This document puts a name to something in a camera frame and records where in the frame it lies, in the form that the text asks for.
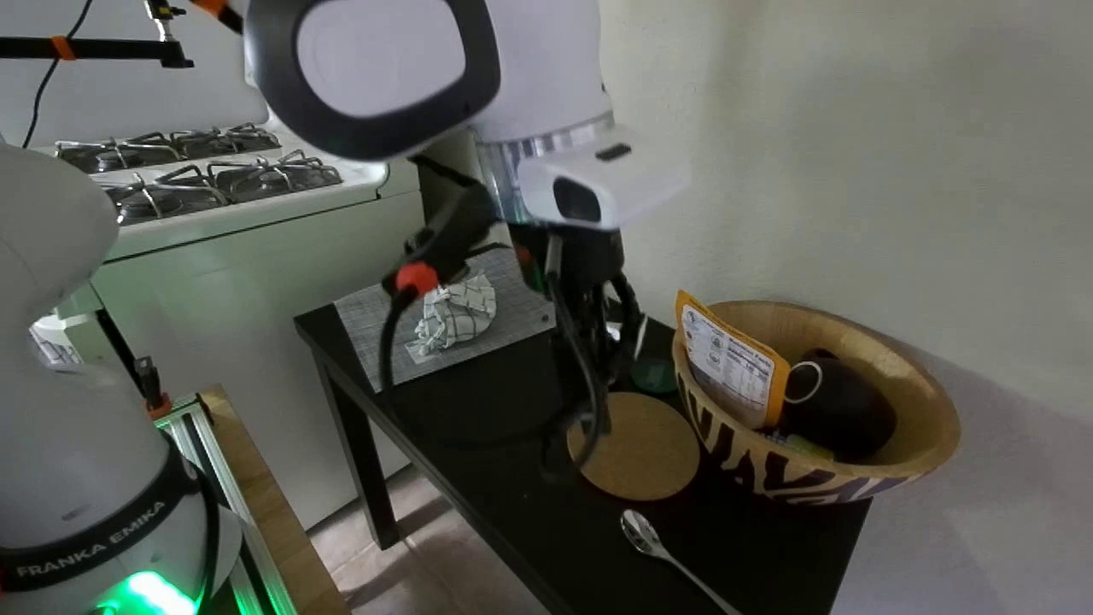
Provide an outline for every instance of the wooden board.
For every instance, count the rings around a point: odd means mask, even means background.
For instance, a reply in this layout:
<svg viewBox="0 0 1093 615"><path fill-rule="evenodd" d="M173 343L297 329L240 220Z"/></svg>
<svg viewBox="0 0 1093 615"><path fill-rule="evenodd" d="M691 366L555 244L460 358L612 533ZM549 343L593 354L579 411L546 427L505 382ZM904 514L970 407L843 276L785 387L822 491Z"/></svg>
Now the wooden board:
<svg viewBox="0 0 1093 615"><path fill-rule="evenodd" d="M247 507L273 553L273 565L283 577L300 615L343 615L350 613L345 597L337 593L328 568L317 559L311 536L304 533L300 518L287 507L273 471L267 469L264 453L248 440L244 419L236 418L229 397L223 389L202 394L211 432L220 446L229 458L229 469L247 497Z"/></svg>
<svg viewBox="0 0 1093 615"><path fill-rule="evenodd" d="M683 412L655 397L612 394L612 435L606 435L581 476L626 503L658 503L683 491L698 469L699 446ZM571 458L585 450L587 435L568 432Z"/></svg>

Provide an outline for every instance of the metal spoon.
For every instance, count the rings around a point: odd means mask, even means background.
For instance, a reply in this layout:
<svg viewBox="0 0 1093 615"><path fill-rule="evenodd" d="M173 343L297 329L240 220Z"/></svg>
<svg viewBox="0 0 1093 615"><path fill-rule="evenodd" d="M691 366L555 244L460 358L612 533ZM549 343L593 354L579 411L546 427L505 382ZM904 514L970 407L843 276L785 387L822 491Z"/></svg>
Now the metal spoon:
<svg viewBox="0 0 1093 615"><path fill-rule="evenodd" d="M637 508L626 508L620 516L620 526L622 526L622 536L642 553L642 557L655 557L655 559L667 559L672 565L691 585L698 585L721 613L727 615L740 615L738 607L732 607L714 588L707 588L694 569L687 569L658 541L655 526L637 514Z"/></svg>

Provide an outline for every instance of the white wall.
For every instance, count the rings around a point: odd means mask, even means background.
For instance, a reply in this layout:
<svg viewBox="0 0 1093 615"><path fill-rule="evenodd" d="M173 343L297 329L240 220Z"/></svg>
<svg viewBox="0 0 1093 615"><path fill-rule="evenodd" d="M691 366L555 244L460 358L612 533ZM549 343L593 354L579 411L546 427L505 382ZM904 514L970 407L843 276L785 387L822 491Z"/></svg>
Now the white wall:
<svg viewBox="0 0 1093 615"><path fill-rule="evenodd" d="M927 358L953 466L875 507L852 615L1093 607L1093 3L602 0L622 121L694 162L642 301L778 297Z"/></svg>

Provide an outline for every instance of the label on bowl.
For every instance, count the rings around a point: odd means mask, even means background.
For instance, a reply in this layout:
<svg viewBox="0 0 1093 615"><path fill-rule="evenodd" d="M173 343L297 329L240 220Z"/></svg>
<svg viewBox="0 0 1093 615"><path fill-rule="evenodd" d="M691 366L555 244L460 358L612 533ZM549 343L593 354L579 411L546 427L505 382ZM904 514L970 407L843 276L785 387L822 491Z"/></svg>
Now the label on bowl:
<svg viewBox="0 0 1093 615"><path fill-rule="evenodd" d="M679 290L678 329L683 331L687 358L705 376L707 394L733 411L747 427L777 427L790 363L750 334L714 322L707 306Z"/></svg>

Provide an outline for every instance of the table leg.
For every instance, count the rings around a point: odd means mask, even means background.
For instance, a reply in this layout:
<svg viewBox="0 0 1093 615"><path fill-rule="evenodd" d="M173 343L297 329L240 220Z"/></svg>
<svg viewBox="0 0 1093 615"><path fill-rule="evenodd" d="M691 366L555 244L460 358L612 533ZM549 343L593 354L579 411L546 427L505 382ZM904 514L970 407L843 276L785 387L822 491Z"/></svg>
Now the table leg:
<svg viewBox="0 0 1093 615"><path fill-rule="evenodd" d="M353 469L370 507L371 536L387 551L401 543L401 523L390 508L390 491L387 491L370 412L331 378L331 374L322 363L317 363L317 378L328 404L336 407L343 443L353 453Z"/></svg>

